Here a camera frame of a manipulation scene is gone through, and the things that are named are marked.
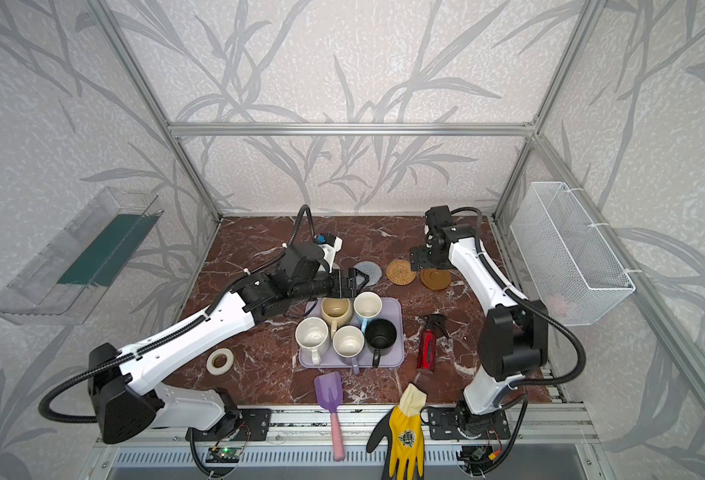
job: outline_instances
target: purple tray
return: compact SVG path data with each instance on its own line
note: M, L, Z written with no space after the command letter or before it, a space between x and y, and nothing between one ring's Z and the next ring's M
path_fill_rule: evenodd
M320 316L320 301L314 309L309 312L308 316ZM382 355L379 360L379 368L396 369L405 360L405 349L403 347L403 315L400 308L400 302L394 298L383 297L381 299L381 313L377 318L383 318L392 322L397 331L397 339L392 350L387 355ZM349 325L355 325L360 328L360 322L354 317L349 322ZM368 349L368 346L363 347L363 351L357 358L359 366L362 369L370 369L374 362L374 352ZM350 369L352 367L339 359L339 355L334 351L334 346L331 347L320 356L320 365L312 365L312 358L304 352L300 352L300 363L308 369Z

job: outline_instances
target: black logo on glove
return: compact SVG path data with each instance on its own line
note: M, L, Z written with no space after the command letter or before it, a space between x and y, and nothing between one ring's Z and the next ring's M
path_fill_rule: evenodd
M400 434L397 439L400 440L404 446L414 448L414 444L416 443L416 434L413 430L406 430Z

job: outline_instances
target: light blue mug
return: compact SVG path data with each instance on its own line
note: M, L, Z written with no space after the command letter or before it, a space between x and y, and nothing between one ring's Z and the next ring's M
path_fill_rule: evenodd
M381 313L381 298L373 292L363 292L352 303L355 318L360 322L360 330L365 332L369 320L374 320Z

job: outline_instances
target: brown coaster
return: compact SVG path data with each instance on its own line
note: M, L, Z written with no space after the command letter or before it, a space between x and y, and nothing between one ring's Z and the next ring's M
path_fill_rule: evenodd
M393 260L387 265L387 278L396 285L407 285L416 278L416 274L411 271L411 264L406 260Z
M448 270L438 270L435 268L427 268L419 273L419 280L430 290L439 292L445 290L451 285L451 272Z

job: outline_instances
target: black spray nozzle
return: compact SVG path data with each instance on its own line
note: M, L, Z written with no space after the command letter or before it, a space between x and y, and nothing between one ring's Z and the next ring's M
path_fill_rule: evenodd
M448 336L446 332L446 316L440 313L432 313L422 317L425 321L424 329L435 331L436 328L443 332L443 335Z

